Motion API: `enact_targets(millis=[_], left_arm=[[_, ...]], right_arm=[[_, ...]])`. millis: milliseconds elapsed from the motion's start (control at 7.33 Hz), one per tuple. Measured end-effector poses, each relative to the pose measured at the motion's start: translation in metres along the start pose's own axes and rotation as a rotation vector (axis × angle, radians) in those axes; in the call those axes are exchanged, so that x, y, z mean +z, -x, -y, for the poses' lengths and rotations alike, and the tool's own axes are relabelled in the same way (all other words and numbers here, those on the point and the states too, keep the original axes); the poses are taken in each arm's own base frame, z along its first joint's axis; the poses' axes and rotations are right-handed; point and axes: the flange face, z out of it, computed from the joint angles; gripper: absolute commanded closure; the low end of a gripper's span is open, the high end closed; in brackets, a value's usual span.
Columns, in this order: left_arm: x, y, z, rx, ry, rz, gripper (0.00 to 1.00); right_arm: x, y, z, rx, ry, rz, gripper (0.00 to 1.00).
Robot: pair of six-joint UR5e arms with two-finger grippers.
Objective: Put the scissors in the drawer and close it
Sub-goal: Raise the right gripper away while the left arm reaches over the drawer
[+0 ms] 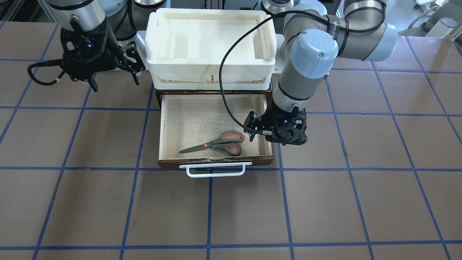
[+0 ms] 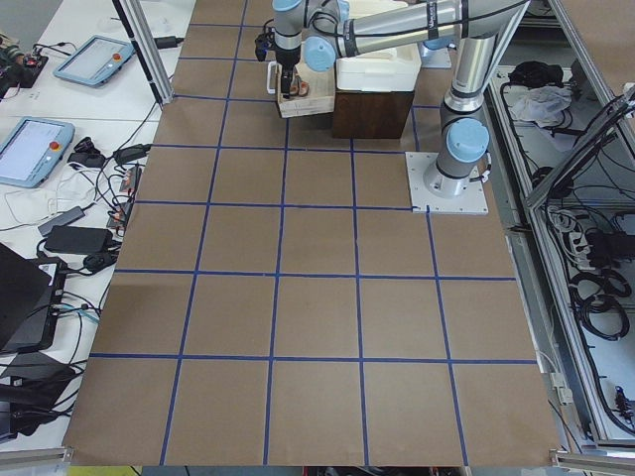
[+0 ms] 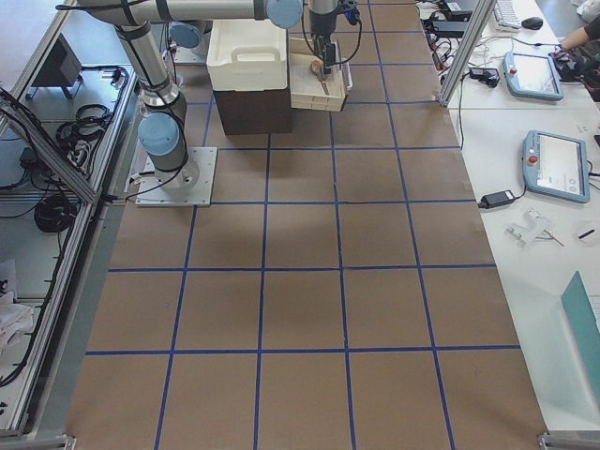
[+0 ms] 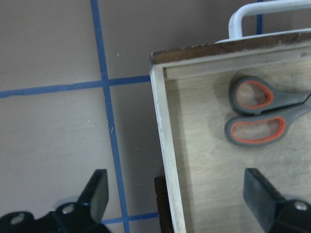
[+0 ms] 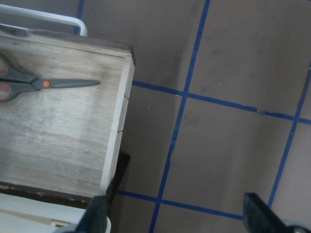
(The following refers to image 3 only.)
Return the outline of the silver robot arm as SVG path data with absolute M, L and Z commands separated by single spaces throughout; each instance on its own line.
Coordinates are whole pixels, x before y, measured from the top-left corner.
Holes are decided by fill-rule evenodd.
M 308 10 L 308 47 L 325 71 L 340 62 L 332 35 L 338 16 L 361 25 L 354 1 L 76 1 L 58 10 L 80 10 L 113 26 L 142 87 L 142 104 L 149 115 L 138 128 L 139 141 L 154 164 L 159 188 L 191 187 L 199 177 L 190 161 L 185 137 L 187 103 L 162 61 L 151 36 L 151 23 L 212 20 L 270 21 L 290 29 Z
M 178 47 L 193 53 L 206 53 L 208 49 L 206 35 L 212 31 L 211 21 L 172 22 L 169 33 Z

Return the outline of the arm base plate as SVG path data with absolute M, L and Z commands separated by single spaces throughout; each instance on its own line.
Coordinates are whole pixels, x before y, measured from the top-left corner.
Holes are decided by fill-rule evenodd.
M 209 206 L 212 200 L 217 166 L 216 147 L 189 147 L 188 161 L 176 177 L 155 172 L 150 157 L 146 157 L 144 171 L 151 174 L 141 179 L 142 193 L 134 198 L 140 207 Z

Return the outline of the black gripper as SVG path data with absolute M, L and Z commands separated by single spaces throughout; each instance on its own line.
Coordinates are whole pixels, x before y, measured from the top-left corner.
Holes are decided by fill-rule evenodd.
M 343 15 L 349 24 L 360 23 L 360 12 L 355 1 L 308 0 L 308 22 L 313 54 L 322 60 L 324 77 L 331 73 L 336 63 L 336 45 L 331 40 L 337 27 L 338 16 Z

